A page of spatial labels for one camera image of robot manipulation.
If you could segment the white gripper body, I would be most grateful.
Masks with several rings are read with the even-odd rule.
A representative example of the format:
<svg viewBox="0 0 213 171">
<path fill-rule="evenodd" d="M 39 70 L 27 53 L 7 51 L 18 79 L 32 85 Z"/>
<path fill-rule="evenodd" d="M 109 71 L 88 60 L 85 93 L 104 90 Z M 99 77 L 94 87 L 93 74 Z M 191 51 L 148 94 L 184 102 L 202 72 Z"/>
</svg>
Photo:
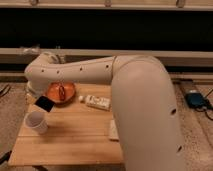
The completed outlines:
<svg viewBox="0 0 213 171">
<path fill-rule="evenodd" d="M 30 81 L 27 82 L 27 91 L 33 97 L 38 98 L 43 95 L 45 87 L 43 85 L 32 83 Z"/>
</svg>

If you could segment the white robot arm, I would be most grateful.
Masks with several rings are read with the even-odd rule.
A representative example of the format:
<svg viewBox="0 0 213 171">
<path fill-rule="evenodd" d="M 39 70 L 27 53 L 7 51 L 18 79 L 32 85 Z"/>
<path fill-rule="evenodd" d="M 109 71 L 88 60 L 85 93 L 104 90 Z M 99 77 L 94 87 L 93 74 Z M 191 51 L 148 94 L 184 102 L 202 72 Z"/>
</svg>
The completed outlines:
<svg viewBox="0 0 213 171">
<path fill-rule="evenodd" d="M 157 58 L 120 55 L 61 64 L 43 52 L 25 77 L 36 97 L 53 82 L 109 84 L 126 171 L 186 171 L 173 84 Z"/>
</svg>

